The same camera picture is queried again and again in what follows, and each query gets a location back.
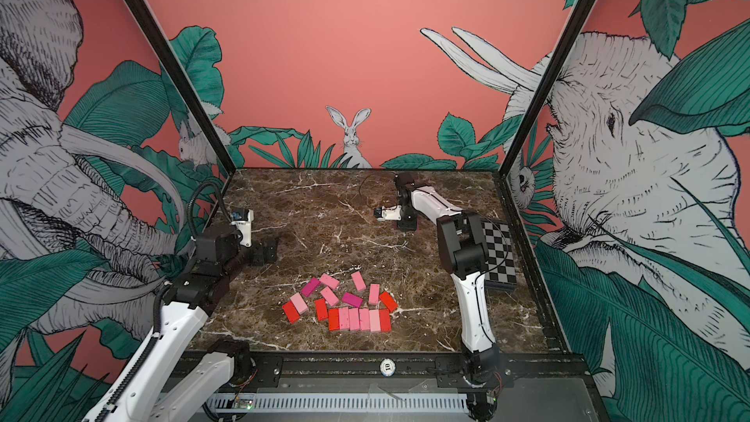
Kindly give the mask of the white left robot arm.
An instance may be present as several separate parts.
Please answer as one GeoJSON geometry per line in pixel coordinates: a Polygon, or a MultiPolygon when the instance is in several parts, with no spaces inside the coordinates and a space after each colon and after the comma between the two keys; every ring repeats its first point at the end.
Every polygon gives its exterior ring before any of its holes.
{"type": "Polygon", "coordinates": [[[85,421],[188,421],[226,384],[243,387],[258,372],[249,345],[215,342],[169,392],[183,353],[244,269],[277,261],[277,238],[254,240],[247,222],[211,227],[195,240],[186,270],[154,300],[154,325],[117,381],[85,421]]]}

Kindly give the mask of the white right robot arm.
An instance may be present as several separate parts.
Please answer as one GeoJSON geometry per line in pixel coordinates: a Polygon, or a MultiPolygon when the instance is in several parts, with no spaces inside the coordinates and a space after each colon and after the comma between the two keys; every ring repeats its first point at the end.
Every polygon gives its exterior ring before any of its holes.
{"type": "Polygon", "coordinates": [[[441,267],[452,278],[461,316],[461,343],[465,379],[478,387],[493,377],[500,351],[491,330],[484,282],[488,245],[482,218],[442,197],[434,187],[417,182],[409,173],[395,175],[402,231],[414,231],[423,214],[437,229],[441,267]]]}

